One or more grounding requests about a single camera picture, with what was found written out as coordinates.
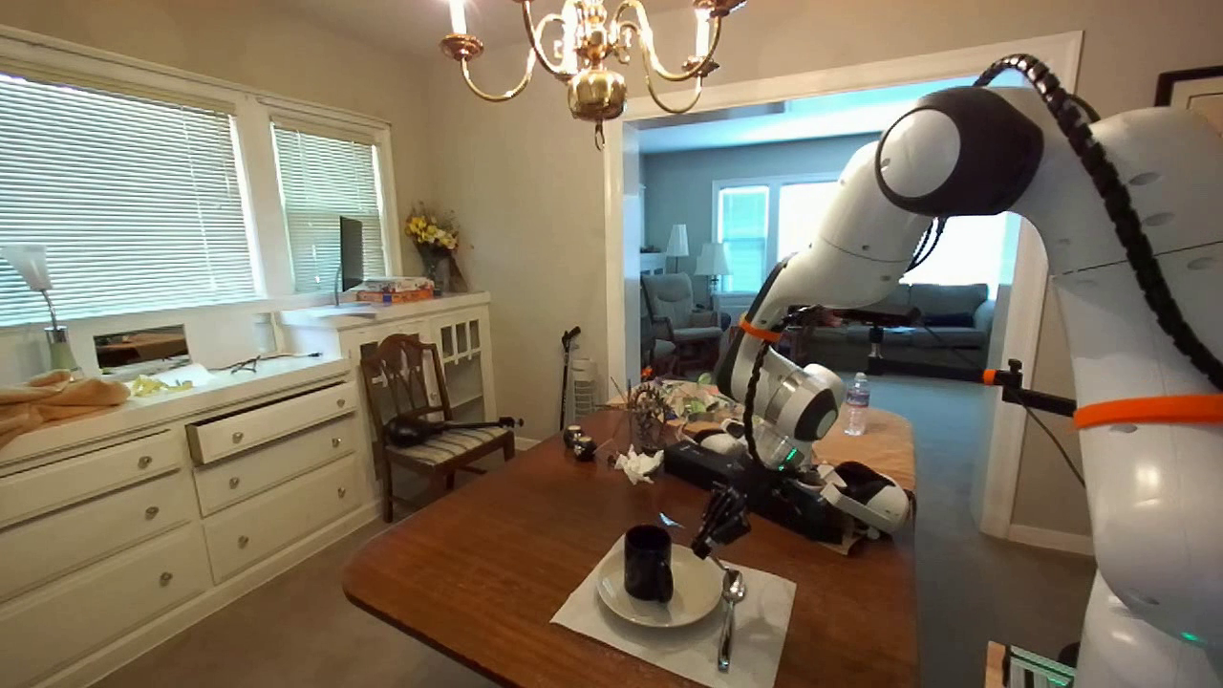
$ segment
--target white plate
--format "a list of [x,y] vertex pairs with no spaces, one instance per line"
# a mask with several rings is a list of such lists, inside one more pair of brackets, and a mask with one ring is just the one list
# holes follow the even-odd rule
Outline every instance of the white plate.
[[709,616],[721,598],[721,570],[694,559],[693,545],[672,545],[672,598],[637,598],[624,587],[624,538],[595,570],[595,596],[633,625],[686,625]]

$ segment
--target drawer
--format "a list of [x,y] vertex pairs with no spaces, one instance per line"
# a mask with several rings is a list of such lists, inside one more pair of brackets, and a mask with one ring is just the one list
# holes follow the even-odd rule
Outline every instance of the drawer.
[[309,426],[302,436],[266,443],[262,450],[219,461],[195,473],[197,513],[214,515],[252,494],[266,494],[322,461],[355,447],[355,417]]
[[188,518],[191,482],[188,473],[169,473],[0,531],[0,603]]
[[184,436],[163,426],[158,436],[7,473],[0,478],[0,527],[173,473],[184,457]]
[[288,482],[276,494],[244,499],[201,524],[214,575],[276,555],[280,545],[323,527],[340,513],[355,508],[355,461],[340,457],[312,473]]
[[0,607],[0,682],[33,682],[173,611],[201,585],[197,536],[179,527],[62,585],[17,596]]
[[266,401],[261,410],[244,410],[223,420],[205,420],[188,426],[197,461],[223,461],[228,453],[252,450],[261,443],[276,443],[302,426],[335,420],[355,412],[355,394],[347,385],[312,389],[302,397]]

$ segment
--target black mug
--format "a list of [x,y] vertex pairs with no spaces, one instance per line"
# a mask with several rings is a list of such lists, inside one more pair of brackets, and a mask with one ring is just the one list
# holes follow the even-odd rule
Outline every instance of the black mug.
[[637,598],[672,598],[672,536],[662,524],[633,524],[624,536],[624,587]]

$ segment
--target door frame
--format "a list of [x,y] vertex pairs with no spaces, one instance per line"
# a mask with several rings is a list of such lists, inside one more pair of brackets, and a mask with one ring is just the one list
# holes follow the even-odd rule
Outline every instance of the door frame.
[[[820,71],[736,81],[704,92],[694,113],[764,105],[782,98],[811,98],[829,92],[889,86],[942,76],[975,76],[1006,52],[1044,58],[1060,81],[1075,92],[1080,61],[1080,31],[1014,36],[942,52],[916,52],[894,61],[867,61]],[[617,123],[606,123],[602,137],[602,254],[606,254],[606,378],[637,380],[637,254],[628,252],[628,238],[640,238],[640,208],[624,208],[628,198],[637,198],[637,146],[633,129],[662,113],[646,95],[633,95]],[[1048,254],[1032,224],[1021,227],[1018,243],[1018,280],[1006,312],[1002,359],[1037,359],[1039,318],[1044,318]],[[993,401],[991,425],[991,461],[979,485],[979,527],[987,536],[1010,538],[1014,531],[1014,495],[1021,473],[1026,417],[1018,403]]]

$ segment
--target floor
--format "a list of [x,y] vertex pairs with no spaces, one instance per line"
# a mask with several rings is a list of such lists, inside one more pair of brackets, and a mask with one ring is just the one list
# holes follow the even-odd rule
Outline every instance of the floor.
[[[987,638],[1060,652],[1077,638],[1094,565],[1006,545],[975,531],[972,485],[987,453],[987,403],[963,380],[874,380],[874,403],[916,436],[916,625],[921,682],[979,688]],[[126,664],[103,688],[477,688],[485,677],[355,611],[344,560],[368,527],[223,616]]]

